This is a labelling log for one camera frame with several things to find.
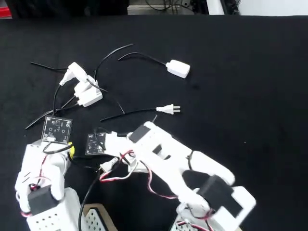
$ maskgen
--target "circuit board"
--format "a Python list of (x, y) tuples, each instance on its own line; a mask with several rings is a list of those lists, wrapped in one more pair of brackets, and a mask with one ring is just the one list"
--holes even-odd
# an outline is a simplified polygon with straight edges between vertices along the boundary
[(105, 132), (96, 133), (96, 138), (94, 134), (88, 135), (87, 140), (87, 148), (86, 148), (86, 154), (85, 155), (102, 155), (104, 154), (104, 150), (102, 148), (103, 144), (105, 143)]
[(72, 120), (53, 116), (45, 117), (42, 141), (68, 144)]

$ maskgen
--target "white robotic arm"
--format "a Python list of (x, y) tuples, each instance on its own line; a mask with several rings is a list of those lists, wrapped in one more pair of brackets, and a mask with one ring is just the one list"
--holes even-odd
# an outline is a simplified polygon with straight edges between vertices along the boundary
[[(37, 141), (28, 144), (23, 158), (21, 171), (15, 184), (16, 198), (22, 213), (29, 214), (28, 195), (31, 187), (45, 187), (50, 185), (53, 198), (61, 201), (64, 197), (64, 175), (68, 168), (67, 151), (53, 155), (46, 155), (42, 152), (48, 142)], [(63, 144), (52, 143), (49, 148), (59, 149)]]
[[(244, 187), (231, 187), (235, 177), (226, 167), (201, 152), (191, 150), (151, 122), (130, 133), (128, 139), (117, 137), (114, 132), (106, 134), (105, 147), (105, 153), (114, 156), (132, 149), (139, 161), (134, 172), (147, 172), (149, 168), (168, 184), (181, 202), (177, 221), (204, 226), (204, 220), (196, 219), (193, 214), (203, 214), (204, 217), (214, 209), (215, 214), (208, 219), (210, 225), (215, 230), (234, 231), (256, 204)], [(135, 158), (128, 156), (127, 160), (132, 163)], [(191, 190), (184, 182), (182, 174), (189, 169), (211, 176), (199, 193), (198, 189)]]

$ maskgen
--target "black table surface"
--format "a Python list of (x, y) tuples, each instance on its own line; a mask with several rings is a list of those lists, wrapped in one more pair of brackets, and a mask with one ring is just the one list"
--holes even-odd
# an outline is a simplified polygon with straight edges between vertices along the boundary
[[(25, 147), (41, 136), (42, 123), (25, 126), (52, 108), (61, 74), (30, 65), (53, 67), (77, 62), (93, 75), (111, 50), (134, 43), (107, 60), (98, 73), (101, 87), (125, 110), (174, 103), (180, 115), (158, 115), (156, 124), (194, 150), (207, 153), (236, 176), (256, 198), (246, 231), (304, 227), (308, 193), (308, 17), (123, 16), (72, 21), (0, 21), (0, 189), (1, 230), (27, 230), (15, 201), (14, 184)], [(187, 79), (141, 59), (118, 62), (141, 51), (163, 61), (191, 65)], [(59, 92), (57, 103), (72, 95), (74, 82)], [(73, 119), (71, 140), (85, 151), (87, 134), (97, 126), (131, 131), (155, 113), (100, 124), (120, 113), (108, 95), (88, 108), (62, 116)], [(99, 159), (81, 160), (97, 165)], [(115, 175), (125, 174), (120, 169)], [(66, 186), (83, 199), (94, 174), (71, 166)], [(103, 203), (122, 230), (167, 230), (176, 201), (146, 190), (145, 174), (123, 182), (97, 184), (89, 202)], [(170, 193), (159, 179), (154, 186)]]

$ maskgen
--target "perforated plate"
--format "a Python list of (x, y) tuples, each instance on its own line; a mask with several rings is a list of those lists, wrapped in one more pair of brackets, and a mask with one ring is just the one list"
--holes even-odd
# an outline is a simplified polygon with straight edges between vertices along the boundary
[(65, 197), (57, 207), (27, 218), (31, 231), (77, 231), (77, 218), (80, 210), (79, 198), (75, 190), (65, 189)]
[(108, 231), (95, 208), (91, 208), (86, 215), (86, 225), (89, 231)]

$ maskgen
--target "cable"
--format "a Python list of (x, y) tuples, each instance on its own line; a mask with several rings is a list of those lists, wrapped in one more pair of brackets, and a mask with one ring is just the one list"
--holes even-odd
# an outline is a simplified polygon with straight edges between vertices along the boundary
[(119, 167), (119, 165), (122, 163), (122, 160), (125, 160), (125, 156), (128, 154), (134, 153), (133, 150), (128, 150), (127, 152), (125, 152), (123, 155), (120, 154), (120, 158), (118, 159), (118, 161), (116, 163), (113, 164), (113, 166), (111, 167), (111, 169), (108, 172), (105, 172), (104, 174), (102, 174), (100, 176), (100, 181), (103, 180), (106, 176), (108, 176), (113, 170), (117, 169)]
[(180, 7), (183, 7), (183, 8), (185, 8), (185, 9), (187, 9), (187, 10), (190, 10), (191, 12), (193, 12), (194, 14), (195, 14), (195, 12), (191, 9), (191, 8), (189, 8), (189, 6), (183, 6), (183, 5), (181, 5), (181, 4), (176, 4), (177, 6), (180, 6)]
[(51, 71), (65, 71), (67, 70), (67, 68), (53, 68), (53, 67), (50, 67), (50, 66), (46, 66), (46, 65), (43, 65), (43, 64), (39, 64), (39, 63), (35, 63), (35, 62), (30, 62), (32, 65), (36, 65), (36, 66), (39, 66), (39, 67), (42, 67), (42, 68), (45, 68), (47, 70), (51, 70)]
[(157, 119), (157, 117), (158, 117), (158, 115), (156, 114), (155, 117), (154, 117), (154, 119), (153, 119), (151, 122), (154, 123), (155, 120)]
[(192, 156), (193, 155), (193, 150), (192, 150), (192, 152), (189, 154), (189, 156), (187, 157), (187, 159), (188, 159), (188, 167), (189, 167), (189, 170), (192, 170), (193, 168), (192, 168)]
[(94, 170), (94, 171), (97, 171), (97, 169), (94, 168), (94, 167), (86, 166), (86, 165), (81, 165), (81, 164), (77, 163), (76, 160), (74, 160), (73, 158), (71, 158), (71, 156), (70, 156), (69, 153), (67, 154), (67, 157), (68, 157), (68, 159), (70, 160), (70, 162), (71, 162), (73, 165), (76, 165), (76, 166), (78, 166), (78, 167), (88, 168), (88, 169), (92, 169), (92, 170)]
[(89, 187), (89, 189), (88, 189), (88, 191), (87, 191), (87, 193), (85, 195), (85, 198), (83, 199), (83, 201), (81, 203), (80, 211), (79, 211), (79, 215), (78, 215), (78, 230), (79, 231), (82, 231), (82, 229), (81, 229), (81, 217), (82, 217), (83, 208), (85, 207), (87, 198), (89, 197), (90, 192), (91, 192), (92, 188), (94, 187), (96, 181), (99, 179), (99, 177), (100, 177), (100, 172), (97, 170), (97, 176), (95, 177), (94, 181), (90, 185), (90, 187)]
[(31, 212), (25, 213), (25, 212), (23, 212), (23, 211), (20, 211), (20, 214), (21, 214), (23, 217), (25, 217), (25, 218), (28, 218), (28, 217), (32, 216), (32, 213), (31, 213)]
[(154, 61), (154, 62), (157, 62), (157, 63), (159, 63), (159, 64), (162, 64), (162, 65), (166, 66), (166, 63), (164, 63), (164, 62), (162, 62), (162, 61), (160, 61), (160, 60), (158, 60), (158, 59), (156, 59), (156, 58), (153, 58), (153, 57), (151, 57), (151, 56), (149, 56), (149, 55), (147, 55), (147, 54), (140, 53), (140, 52), (131, 52), (131, 53), (125, 54), (125, 55), (123, 55), (121, 58), (119, 58), (118, 61), (121, 61), (121, 60), (124, 59), (125, 57), (127, 57), (127, 56), (129, 56), (129, 55), (132, 55), (132, 54), (139, 54), (139, 55), (144, 56), (144, 57), (146, 57), (146, 58), (148, 58), (148, 59), (150, 59), (150, 60), (152, 60), (152, 61)]
[(45, 157), (44, 157), (44, 159), (43, 159), (43, 161), (42, 161), (42, 163), (41, 163), (41, 165), (40, 165), (39, 177), (42, 177), (42, 173), (43, 173), (43, 165), (44, 165), (44, 163), (45, 163), (46, 159), (47, 159), (47, 155), (45, 155)]
[(72, 102), (72, 100), (73, 100), (74, 98), (76, 98), (75, 95), (73, 95), (73, 97), (70, 98), (61, 108), (65, 108), (70, 102)]
[(49, 179), (49, 178), (47, 178), (47, 177), (42, 177), (42, 176), (40, 176), (40, 177), (34, 177), (33, 179), (38, 179), (38, 182), (37, 182), (36, 185), (33, 184), (33, 185), (30, 186), (30, 189), (31, 189), (31, 190), (37, 189), (38, 184), (39, 184), (39, 182), (40, 182), (41, 180), (48, 180), (48, 181), (51, 183), (51, 179)]
[(175, 4), (174, 4), (174, 9), (175, 9), (175, 13), (176, 13), (176, 14), (179, 14), (177, 6), (178, 6), (178, 5), (175, 3)]
[(100, 177), (100, 182), (101, 183), (104, 183), (104, 182), (111, 182), (111, 181), (115, 181), (115, 180), (125, 180), (127, 178), (129, 178), (131, 176), (131, 174), (133, 173), (133, 171), (137, 168), (137, 165), (138, 163), (136, 163), (135, 167), (125, 176), (125, 177), (112, 177), (112, 178), (107, 178), (107, 179), (103, 179), (105, 178), (107, 175), (109, 175), (109, 173), (111, 172), (108, 172), (108, 174), (103, 174), (101, 177)]
[(207, 227), (208, 227), (208, 230), (209, 230), (209, 231), (213, 231), (212, 227), (208, 224), (208, 221), (205, 220), (205, 222), (206, 222), (206, 225), (207, 225)]
[(36, 184), (30, 184), (29, 186), (30, 186), (31, 191), (34, 191), (35, 189), (38, 188), (38, 186)]
[[(67, 107), (65, 108), (73, 99), (75, 98), (75, 96), (73, 96), (71, 99), (69, 99), (60, 109), (56, 109), (56, 112), (59, 111), (63, 111), (63, 110), (68, 110), (71, 109), (73, 107), (76, 107), (78, 105), (78, 103), (74, 104), (71, 107)], [(42, 115), (40, 115), (37, 119), (33, 120), (25, 129), (29, 129), (30, 127), (32, 127), (33, 125), (35, 125), (40, 119), (44, 118), (45, 116), (51, 114), (53, 112), (53, 110), (47, 111), (45, 113), (43, 113)]]
[(60, 148), (58, 150), (53, 150), (53, 151), (46, 151), (46, 149), (51, 145), (52, 143), (50, 142), (49, 144), (47, 144), (44, 149), (43, 149), (43, 153), (47, 154), (47, 155), (51, 155), (51, 154), (55, 154), (55, 153), (60, 153), (66, 150), (69, 150), (73, 147), (73, 144), (69, 144), (67, 146), (65, 146), (64, 148)]
[(99, 86), (96, 86), (94, 83), (92, 83), (90, 80), (88, 80), (87, 79), (87, 81), (93, 86), (93, 87), (95, 87), (95, 88), (97, 88), (97, 89), (99, 89), (99, 90), (102, 90), (102, 91), (104, 91), (104, 92), (107, 92), (108, 93), (108, 91), (107, 90), (105, 90), (105, 89), (103, 89), (103, 88), (100, 88)]
[(101, 122), (105, 122), (107, 120), (111, 120), (111, 119), (115, 119), (118, 117), (123, 117), (123, 116), (127, 116), (130, 114), (134, 114), (134, 113), (139, 113), (139, 112), (150, 112), (150, 111), (156, 111), (156, 108), (148, 108), (148, 109), (140, 109), (140, 110), (136, 110), (136, 111), (131, 111), (131, 112), (125, 112), (124, 114), (118, 114), (118, 115), (114, 115), (114, 116), (110, 116), (104, 119), (101, 119)]
[[(127, 154), (129, 155), (129, 156), (131, 156), (131, 153), (134, 153), (132, 150), (130, 150)], [(120, 158), (120, 160), (119, 161), (121, 161), (121, 160), (124, 160), (128, 165), (130, 165), (130, 162), (125, 158), (125, 155), (122, 155), (121, 153), (120, 153), (120, 156), (121, 156), (121, 158)]]
[(192, 210), (192, 208), (189, 206), (189, 205), (187, 205), (187, 208), (189, 209), (189, 212), (190, 212), (190, 214), (191, 214), (191, 216), (193, 217), (193, 218), (196, 218), (196, 219), (198, 219), (198, 220), (208, 220), (210, 217), (211, 217), (211, 215), (212, 215), (212, 213), (213, 213), (213, 209), (209, 209), (206, 213), (205, 213), (205, 215), (203, 216), (203, 217), (197, 217), (197, 216), (195, 216), (194, 214), (193, 214), (193, 210)]
[[(177, 223), (178, 226), (182, 226), (182, 225), (185, 225), (185, 224), (186, 224), (185, 221), (181, 221), (181, 222)], [(198, 229), (199, 231), (209, 231), (209, 230), (207, 230), (207, 229), (205, 229), (205, 228), (203, 228), (199, 225), (195, 225), (195, 224), (188, 224), (188, 225), (190, 225), (191, 227), (193, 227), (195, 229)]]
[(164, 9), (158, 9), (158, 8), (155, 8), (153, 6), (151, 6), (148, 2), (148, 0), (145, 0), (146, 4), (151, 7), (153, 10), (156, 10), (156, 11), (166, 11), (167, 9), (169, 9), (171, 7), (171, 5), (169, 4), (169, 6), (166, 7), (166, 2), (164, 1), (164, 5), (165, 5), (165, 8)]
[[(90, 80), (87, 79), (87, 81), (95, 88), (97, 88), (98, 90), (102, 90), (102, 91), (105, 91), (106, 93), (109, 93), (107, 90), (103, 89), (103, 88), (100, 88), (99, 86), (96, 86), (94, 83), (92, 83)], [(121, 109), (121, 111), (125, 114), (124, 110), (123, 110), (123, 107), (121, 106), (120, 102), (116, 99), (115, 96), (112, 96), (113, 99), (116, 101), (116, 103), (119, 105), (119, 108)]]
[(95, 140), (96, 140), (96, 142), (98, 143), (98, 145), (102, 148), (102, 150), (104, 151), (104, 150), (106, 150), (106, 147), (105, 147), (105, 144), (103, 143), (101, 143), (99, 140), (98, 140), (98, 138), (97, 138), (97, 130), (98, 129), (104, 129), (104, 128), (95, 128), (94, 129), (94, 138), (95, 138)]
[(155, 192), (152, 188), (151, 188), (151, 182), (152, 182), (152, 177), (153, 177), (153, 174), (152, 174), (152, 171), (150, 170), (150, 168), (142, 161), (140, 161), (145, 167), (146, 169), (148, 170), (149, 172), (149, 177), (148, 177), (148, 190), (151, 192), (151, 193), (154, 193), (155, 195), (157, 196), (160, 196), (160, 197), (164, 197), (166, 199), (177, 199), (178, 197), (177, 196), (164, 196), (164, 195), (160, 195), (158, 194), (157, 192)]
[(174, 14), (174, 11), (173, 11), (173, 2), (172, 2), (172, 0), (169, 0), (169, 2), (170, 2), (170, 5), (171, 5), (172, 14)]
[(100, 68), (100, 66), (102, 65), (102, 63), (112, 54), (116, 53), (117, 51), (121, 50), (121, 49), (124, 49), (126, 47), (130, 47), (132, 46), (133, 44), (128, 44), (128, 45), (125, 45), (123, 47), (119, 47), (117, 49), (115, 49), (114, 51), (110, 52), (109, 54), (107, 54), (100, 62), (100, 64), (98, 64), (97, 68), (95, 69), (95, 72), (94, 72), (94, 80), (96, 81), (96, 78), (97, 78), (97, 73), (98, 73), (98, 69)]
[(54, 93), (54, 96), (53, 96), (53, 111), (52, 111), (53, 115), (56, 113), (56, 98), (57, 98), (57, 94), (60, 90), (60, 87), (61, 87), (61, 85), (58, 85), (56, 92)]

